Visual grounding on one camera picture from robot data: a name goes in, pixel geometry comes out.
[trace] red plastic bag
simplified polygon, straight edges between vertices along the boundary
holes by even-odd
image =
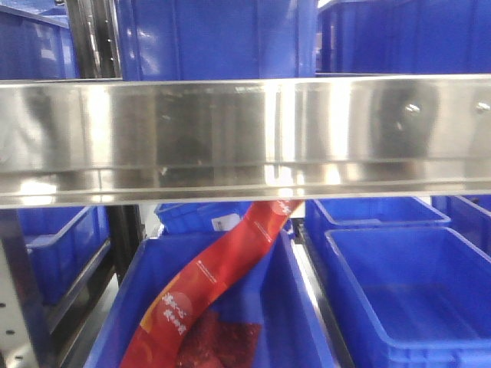
[[[301,202],[254,202],[233,230],[197,255],[162,290],[143,316],[120,367],[174,368],[191,326],[268,253]]]

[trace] blue storage crate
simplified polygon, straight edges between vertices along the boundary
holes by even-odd
[[[313,77],[317,1],[117,0],[123,78]]]
[[[489,0],[341,0],[319,17],[324,72],[491,71]]]
[[[385,0],[332,2],[319,13],[321,71],[387,73],[390,27]]]
[[[0,5],[0,79],[78,76],[67,19]]]
[[[491,366],[491,259],[454,230],[334,230],[315,249],[356,367]]]
[[[207,202],[162,204],[155,214],[166,234],[221,232],[231,230],[249,209],[251,202]]]
[[[121,285],[85,368],[116,368],[141,317],[170,279],[222,234],[169,235],[143,242]],[[261,323],[255,368],[334,367],[288,236],[213,309],[222,320]]]
[[[109,235],[103,207],[19,209],[44,302],[56,304]]]
[[[416,197],[321,199],[305,202],[305,227],[316,242],[326,230],[448,226],[448,216]]]
[[[451,218],[454,230],[491,255],[491,195],[437,196],[432,203]]]

